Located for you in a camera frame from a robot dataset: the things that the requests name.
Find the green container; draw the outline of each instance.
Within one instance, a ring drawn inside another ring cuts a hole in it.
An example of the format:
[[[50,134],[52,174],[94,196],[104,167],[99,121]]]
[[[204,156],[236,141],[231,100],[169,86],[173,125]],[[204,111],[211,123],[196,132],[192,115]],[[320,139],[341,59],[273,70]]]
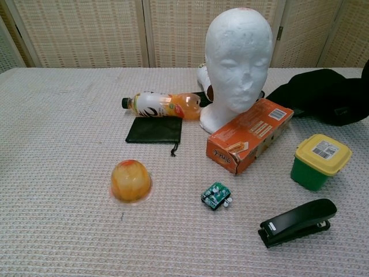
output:
[[[315,134],[298,146],[291,178],[309,190],[318,190],[346,165],[351,155],[346,145]]]
[[[318,190],[328,180],[329,176],[320,173],[295,157],[291,178],[309,190]]]

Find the black bottle cap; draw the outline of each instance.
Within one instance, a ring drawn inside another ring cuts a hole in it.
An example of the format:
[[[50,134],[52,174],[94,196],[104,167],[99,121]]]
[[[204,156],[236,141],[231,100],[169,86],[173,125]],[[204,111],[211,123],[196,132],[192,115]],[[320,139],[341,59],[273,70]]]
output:
[[[128,100],[129,100],[129,98],[123,98],[122,99],[122,107],[123,108],[128,108]]]

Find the black stapler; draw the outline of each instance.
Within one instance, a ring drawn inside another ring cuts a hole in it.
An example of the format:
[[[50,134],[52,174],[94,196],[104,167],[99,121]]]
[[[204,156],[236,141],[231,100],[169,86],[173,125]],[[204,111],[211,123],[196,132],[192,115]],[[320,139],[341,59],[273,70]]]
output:
[[[328,230],[329,218],[337,212],[329,199],[317,199],[260,224],[259,235],[267,248]]]

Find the barcode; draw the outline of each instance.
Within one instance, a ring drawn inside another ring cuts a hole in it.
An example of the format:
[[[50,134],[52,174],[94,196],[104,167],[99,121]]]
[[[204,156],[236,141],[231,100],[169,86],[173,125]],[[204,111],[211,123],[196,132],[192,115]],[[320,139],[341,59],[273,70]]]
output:
[[[325,152],[328,152],[331,155],[333,155],[334,153],[336,153],[335,150],[332,150],[330,148],[325,149]]]
[[[322,140],[321,142],[318,143],[318,145],[316,145],[312,151],[313,153],[319,155],[320,157],[329,160],[330,158],[332,158],[337,152],[338,152],[339,148],[334,145],[329,143],[328,141]]]
[[[274,109],[270,114],[269,116],[276,119],[276,120],[281,120],[282,118],[284,118],[284,116],[286,115],[287,113],[285,113],[284,111],[281,111],[279,109]]]
[[[319,148],[314,148],[313,149],[313,152],[315,154],[318,154],[320,157],[322,157],[324,159],[326,159],[326,158],[328,158],[330,156],[328,153],[321,151]]]

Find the black drawstring pouch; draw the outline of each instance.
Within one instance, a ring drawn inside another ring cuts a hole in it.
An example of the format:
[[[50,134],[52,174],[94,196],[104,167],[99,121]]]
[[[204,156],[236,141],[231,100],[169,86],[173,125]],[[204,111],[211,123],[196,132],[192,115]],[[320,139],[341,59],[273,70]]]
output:
[[[171,156],[180,143],[182,119],[178,117],[136,117],[126,138],[127,143],[173,143]]]

